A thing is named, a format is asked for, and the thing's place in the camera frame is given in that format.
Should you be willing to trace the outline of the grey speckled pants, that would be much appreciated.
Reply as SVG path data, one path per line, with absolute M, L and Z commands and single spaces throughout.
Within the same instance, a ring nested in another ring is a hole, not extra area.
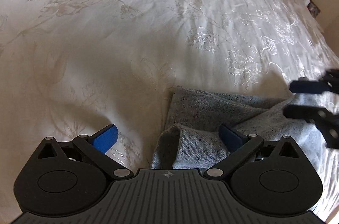
M 219 127 L 226 124 L 244 135 L 254 133 L 270 141 L 292 136 L 319 170 L 327 156 L 320 131 L 305 121 L 283 116 L 286 105 L 318 106 L 318 101 L 310 94 L 296 94 L 284 100 L 178 87 L 172 95 L 151 168 L 204 171 L 212 167 L 230 155 L 230 149 L 218 136 Z

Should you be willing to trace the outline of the dark framed photo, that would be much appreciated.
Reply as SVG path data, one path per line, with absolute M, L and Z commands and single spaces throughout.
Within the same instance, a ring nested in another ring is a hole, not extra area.
M 315 19 L 320 14 L 320 9 L 318 6 L 313 2 L 310 1 L 310 3 L 307 5 L 307 9 L 309 10 L 312 17 Z

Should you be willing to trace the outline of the cream floral bedspread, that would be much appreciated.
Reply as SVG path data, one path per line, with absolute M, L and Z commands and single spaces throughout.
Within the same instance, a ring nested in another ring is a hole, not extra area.
M 109 123 L 109 150 L 149 166 L 177 87 L 288 97 L 337 68 L 301 0 L 1 0 L 1 222 L 41 140 Z

